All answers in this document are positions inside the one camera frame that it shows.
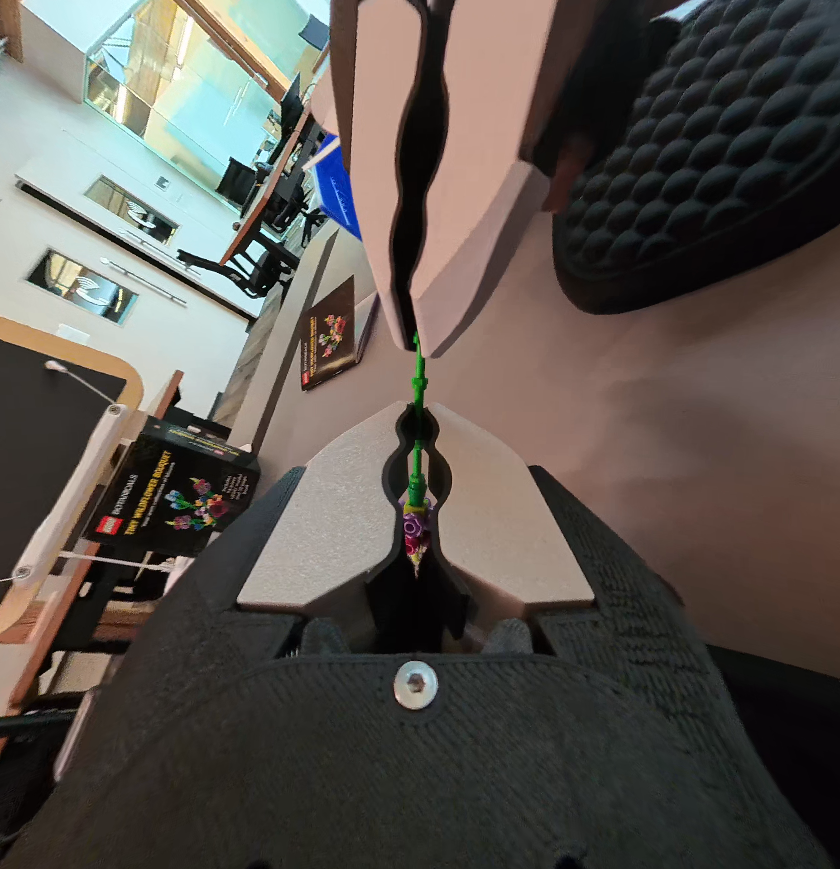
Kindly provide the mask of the black honeycomb cushion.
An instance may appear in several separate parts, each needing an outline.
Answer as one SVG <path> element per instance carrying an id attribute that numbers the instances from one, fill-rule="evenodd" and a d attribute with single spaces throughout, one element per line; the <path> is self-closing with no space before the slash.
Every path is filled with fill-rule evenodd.
<path id="1" fill-rule="evenodd" d="M 585 313 L 642 310 L 840 224 L 840 1 L 703 2 L 552 228 Z"/>

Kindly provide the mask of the lego instruction booklet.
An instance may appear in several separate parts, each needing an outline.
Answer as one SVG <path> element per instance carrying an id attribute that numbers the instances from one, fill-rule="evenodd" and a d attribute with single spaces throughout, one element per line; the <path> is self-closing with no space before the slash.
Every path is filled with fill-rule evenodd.
<path id="1" fill-rule="evenodd" d="M 360 363 L 378 307 L 378 294 L 359 299 L 355 278 L 349 277 L 302 315 L 299 358 L 303 392 Z"/>

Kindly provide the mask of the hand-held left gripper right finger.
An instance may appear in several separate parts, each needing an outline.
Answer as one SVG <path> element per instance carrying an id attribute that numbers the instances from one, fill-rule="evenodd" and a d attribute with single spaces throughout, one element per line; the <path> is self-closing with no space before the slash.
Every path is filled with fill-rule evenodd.
<path id="1" fill-rule="evenodd" d="M 588 580 L 519 454 L 441 404 L 430 410 L 451 476 L 437 509 L 439 545 L 477 612 L 591 605 Z"/>

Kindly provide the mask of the lego flower with green stem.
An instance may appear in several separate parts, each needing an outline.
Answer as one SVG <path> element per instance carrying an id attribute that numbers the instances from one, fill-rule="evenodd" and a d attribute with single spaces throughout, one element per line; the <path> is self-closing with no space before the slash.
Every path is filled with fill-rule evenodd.
<path id="1" fill-rule="evenodd" d="M 413 568 L 414 578 L 419 579 L 422 562 L 429 549 L 431 535 L 429 531 L 431 503 L 427 497 L 427 478 L 423 470 L 424 444 L 426 442 L 425 397 L 428 380 L 426 360 L 418 332 L 414 332 L 413 342 L 415 366 L 411 384 L 416 432 L 410 455 L 406 497 L 402 507 L 404 551 L 410 566 Z"/>

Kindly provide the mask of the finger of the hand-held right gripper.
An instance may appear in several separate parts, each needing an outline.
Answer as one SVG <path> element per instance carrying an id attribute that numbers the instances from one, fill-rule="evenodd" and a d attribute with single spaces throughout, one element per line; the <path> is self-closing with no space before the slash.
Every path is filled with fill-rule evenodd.
<path id="1" fill-rule="evenodd" d="M 452 11 L 447 129 L 409 289 L 426 357 L 442 357 L 476 320 L 548 193 L 520 152 L 557 6 L 462 1 Z"/>
<path id="2" fill-rule="evenodd" d="M 330 3 L 330 75 L 360 238 L 396 346 L 432 352 L 409 288 L 418 253 L 405 251 L 410 220 L 401 157 L 427 48 L 429 2 Z"/>

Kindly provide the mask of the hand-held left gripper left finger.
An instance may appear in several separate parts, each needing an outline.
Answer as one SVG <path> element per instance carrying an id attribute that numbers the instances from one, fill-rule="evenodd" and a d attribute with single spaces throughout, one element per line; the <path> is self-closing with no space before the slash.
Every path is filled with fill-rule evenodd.
<path id="1" fill-rule="evenodd" d="M 389 557 L 395 507 L 383 470 L 400 440 L 399 401 L 331 441 L 307 464 L 237 597 L 246 610 L 368 612 L 365 581 Z"/>

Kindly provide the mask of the black panel with wooden rim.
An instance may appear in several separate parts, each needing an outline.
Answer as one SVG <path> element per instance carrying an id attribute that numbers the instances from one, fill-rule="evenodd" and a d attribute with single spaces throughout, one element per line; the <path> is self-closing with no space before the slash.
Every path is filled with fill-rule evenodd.
<path id="1" fill-rule="evenodd" d="M 63 393 L 58 388 L 48 393 L 43 370 L 46 359 L 67 362 L 81 375 L 89 375 L 89 381 L 110 398 L 117 399 L 127 392 L 140 407 L 143 382 L 131 364 L 0 316 L 0 485 L 18 473 L 23 450 L 34 444 L 35 405 L 49 397 L 43 407 L 49 410 L 52 401 Z M 0 533 L 8 525 L 7 520 L 0 520 Z M 42 584 L 36 594 L 2 590 L 0 635 L 21 619 Z"/>

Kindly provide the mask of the blue plastic bin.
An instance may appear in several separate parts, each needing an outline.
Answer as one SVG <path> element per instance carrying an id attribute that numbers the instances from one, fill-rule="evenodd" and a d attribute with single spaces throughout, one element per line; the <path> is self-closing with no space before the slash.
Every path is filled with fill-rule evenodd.
<path id="1" fill-rule="evenodd" d="M 351 182 L 342 159 L 339 137 L 327 134 L 317 153 L 302 168 L 312 176 L 319 210 L 361 241 Z"/>

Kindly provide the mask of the black office chair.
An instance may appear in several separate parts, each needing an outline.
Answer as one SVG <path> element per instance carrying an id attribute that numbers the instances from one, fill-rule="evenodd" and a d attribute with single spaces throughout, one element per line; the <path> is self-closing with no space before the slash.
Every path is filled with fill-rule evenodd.
<path id="1" fill-rule="evenodd" d="M 286 299 L 301 257 L 278 243 L 263 246 L 263 253 L 254 259 L 248 251 L 232 255 L 227 264 L 179 249 L 176 258 L 187 267 L 197 267 L 226 277 L 247 297 L 264 299 L 277 285 L 281 287 L 281 301 Z"/>

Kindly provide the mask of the black lego set box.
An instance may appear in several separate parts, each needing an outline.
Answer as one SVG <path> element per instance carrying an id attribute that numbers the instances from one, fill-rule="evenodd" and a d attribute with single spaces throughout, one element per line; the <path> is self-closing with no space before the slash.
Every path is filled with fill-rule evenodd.
<path id="1" fill-rule="evenodd" d="M 117 549 L 195 557 L 249 508 L 259 481 L 252 452 L 149 417 L 83 535 Z"/>

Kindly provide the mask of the brown office desk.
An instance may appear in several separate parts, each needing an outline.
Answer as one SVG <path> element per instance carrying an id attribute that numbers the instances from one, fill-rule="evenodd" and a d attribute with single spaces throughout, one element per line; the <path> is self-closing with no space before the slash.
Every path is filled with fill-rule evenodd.
<path id="1" fill-rule="evenodd" d="M 263 178 L 259 187 L 253 192 L 248 204 L 242 208 L 240 221 L 226 252 L 219 260 L 219 265 L 226 267 L 238 255 L 243 255 L 252 244 L 267 242 L 264 236 L 263 224 L 266 223 L 267 212 L 274 209 L 277 204 L 288 203 L 299 181 L 299 173 L 302 165 L 309 156 L 317 150 L 319 136 L 318 125 L 310 107 L 310 99 L 314 94 L 322 71 L 328 60 L 328 48 L 324 49 L 322 60 L 315 67 L 315 72 L 307 88 L 301 93 L 294 94 L 294 87 L 290 87 L 282 103 L 296 103 L 294 97 L 302 99 L 302 112 L 297 115 L 295 124 L 290 130 L 289 136 L 284 136 L 274 150 L 274 157 L 269 159 L 267 166 L 270 170 Z"/>

